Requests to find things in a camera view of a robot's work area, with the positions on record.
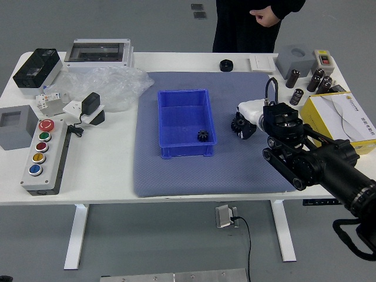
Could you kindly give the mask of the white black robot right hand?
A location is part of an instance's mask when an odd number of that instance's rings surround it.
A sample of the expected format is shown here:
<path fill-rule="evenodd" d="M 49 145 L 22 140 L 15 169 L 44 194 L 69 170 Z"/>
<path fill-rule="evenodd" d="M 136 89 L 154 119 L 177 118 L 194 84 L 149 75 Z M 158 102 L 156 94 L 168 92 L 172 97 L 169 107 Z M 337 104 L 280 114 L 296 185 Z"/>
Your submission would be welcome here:
<path fill-rule="evenodd" d="M 232 131 L 243 140 L 250 138 L 257 129 L 263 131 L 263 107 L 264 99 L 239 103 L 235 118 L 231 121 Z"/>

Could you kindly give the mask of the person's left hand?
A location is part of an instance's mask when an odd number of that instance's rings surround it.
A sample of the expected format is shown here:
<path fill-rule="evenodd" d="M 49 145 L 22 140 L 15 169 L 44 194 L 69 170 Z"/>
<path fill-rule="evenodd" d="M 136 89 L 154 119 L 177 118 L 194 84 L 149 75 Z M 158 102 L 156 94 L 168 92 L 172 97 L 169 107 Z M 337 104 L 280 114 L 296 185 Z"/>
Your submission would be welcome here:
<path fill-rule="evenodd" d="M 271 6 L 267 6 L 264 9 L 251 10 L 250 15 L 255 17 L 258 24 L 266 28 L 274 26 L 281 21 L 281 19 L 274 14 Z"/>

